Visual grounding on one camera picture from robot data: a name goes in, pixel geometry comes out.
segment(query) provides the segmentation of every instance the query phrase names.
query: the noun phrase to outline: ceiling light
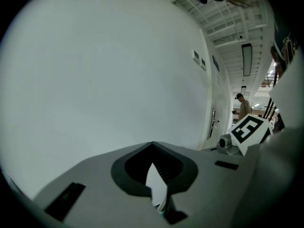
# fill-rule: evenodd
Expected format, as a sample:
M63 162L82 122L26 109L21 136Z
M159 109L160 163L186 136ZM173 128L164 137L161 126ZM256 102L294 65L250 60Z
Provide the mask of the ceiling light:
M251 64L252 64L252 45L244 44L242 45L243 51L243 76L250 76L251 74Z
M246 92L246 86L242 86L242 89L241 89L241 94L244 95Z

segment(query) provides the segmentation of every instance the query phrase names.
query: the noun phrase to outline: beige shirt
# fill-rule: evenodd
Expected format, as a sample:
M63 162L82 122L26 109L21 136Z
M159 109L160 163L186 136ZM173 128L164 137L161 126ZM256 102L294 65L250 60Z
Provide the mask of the beige shirt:
M249 112L250 112L249 101L245 100L244 102L242 102L241 107L239 109L238 122L241 121Z

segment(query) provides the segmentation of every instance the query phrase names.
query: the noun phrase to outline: white ceiling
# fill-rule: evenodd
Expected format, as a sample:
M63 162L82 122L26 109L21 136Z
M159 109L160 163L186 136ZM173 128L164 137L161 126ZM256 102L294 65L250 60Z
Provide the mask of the white ceiling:
M234 95L246 86L246 95L254 96L271 64L274 19L270 6L257 0L252 8L240 8L227 2L177 0L176 5L188 11L202 25L222 56ZM251 75L243 76L241 45L251 43L253 59Z

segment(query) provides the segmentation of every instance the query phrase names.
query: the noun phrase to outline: black slot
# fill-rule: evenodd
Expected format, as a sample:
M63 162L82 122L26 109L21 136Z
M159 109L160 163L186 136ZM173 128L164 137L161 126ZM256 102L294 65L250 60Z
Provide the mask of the black slot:
M218 166L221 166L221 167L232 169L232 170L236 170L238 168L238 165L236 165L236 164L231 164L231 163L227 163L227 162L223 162L223 161L217 161L217 162L215 162L215 164Z
M72 182L46 209L53 218L63 221L73 204L79 198L85 186Z

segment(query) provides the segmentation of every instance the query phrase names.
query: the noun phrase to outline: man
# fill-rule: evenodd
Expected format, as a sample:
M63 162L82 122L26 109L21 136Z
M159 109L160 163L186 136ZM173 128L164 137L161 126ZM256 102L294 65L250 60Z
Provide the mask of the man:
M246 100L242 94L237 94L236 99L241 102L241 107L239 109L238 122L241 121L250 112L249 101Z

